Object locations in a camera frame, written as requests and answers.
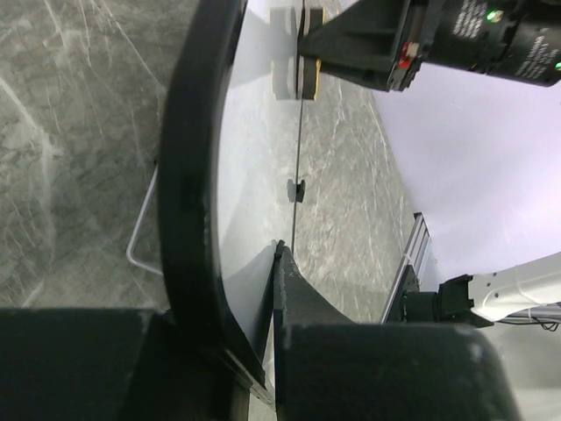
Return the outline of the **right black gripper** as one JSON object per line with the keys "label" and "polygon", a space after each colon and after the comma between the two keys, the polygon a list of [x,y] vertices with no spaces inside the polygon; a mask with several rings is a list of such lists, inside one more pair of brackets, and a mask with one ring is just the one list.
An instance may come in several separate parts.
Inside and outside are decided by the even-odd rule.
{"label": "right black gripper", "polygon": [[321,72],[378,91],[407,89],[423,64],[560,81],[558,1],[357,1],[309,40]]}

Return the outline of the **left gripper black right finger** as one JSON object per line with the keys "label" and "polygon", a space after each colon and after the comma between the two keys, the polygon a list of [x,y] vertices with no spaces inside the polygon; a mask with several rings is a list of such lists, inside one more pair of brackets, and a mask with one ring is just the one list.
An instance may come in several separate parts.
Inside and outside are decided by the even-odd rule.
{"label": "left gripper black right finger", "polygon": [[280,420],[518,420],[498,354],[475,329],[358,324],[279,244],[273,264]]}

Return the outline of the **white whiteboard black frame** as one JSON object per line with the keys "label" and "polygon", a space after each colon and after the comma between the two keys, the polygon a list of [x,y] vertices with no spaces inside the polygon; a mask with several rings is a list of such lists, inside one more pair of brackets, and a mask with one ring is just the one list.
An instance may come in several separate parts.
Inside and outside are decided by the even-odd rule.
{"label": "white whiteboard black frame", "polygon": [[242,378],[262,367],[275,250],[294,225],[299,1],[201,1],[162,120],[158,220],[178,325]]}

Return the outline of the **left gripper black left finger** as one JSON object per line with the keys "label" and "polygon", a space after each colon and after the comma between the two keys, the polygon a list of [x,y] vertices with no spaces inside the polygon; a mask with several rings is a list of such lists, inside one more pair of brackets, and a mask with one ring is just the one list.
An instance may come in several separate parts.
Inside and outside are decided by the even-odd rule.
{"label": "left gripper black left finger", "polygon": [[168,314],[4,309],[4,420],[245,420],[250,383]]}

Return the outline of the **yellow bone-shaped eraser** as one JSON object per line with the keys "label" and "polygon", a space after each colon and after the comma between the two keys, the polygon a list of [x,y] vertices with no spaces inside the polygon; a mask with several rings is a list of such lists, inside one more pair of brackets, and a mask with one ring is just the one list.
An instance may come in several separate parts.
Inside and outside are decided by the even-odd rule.
{"label": "yellow bone-shaped eraser", "polygon": [[296,94],[302,101],[315,101],[321,60],[314,52],[309,35],[323,25],[323,7],[304,6],[297,37]]}

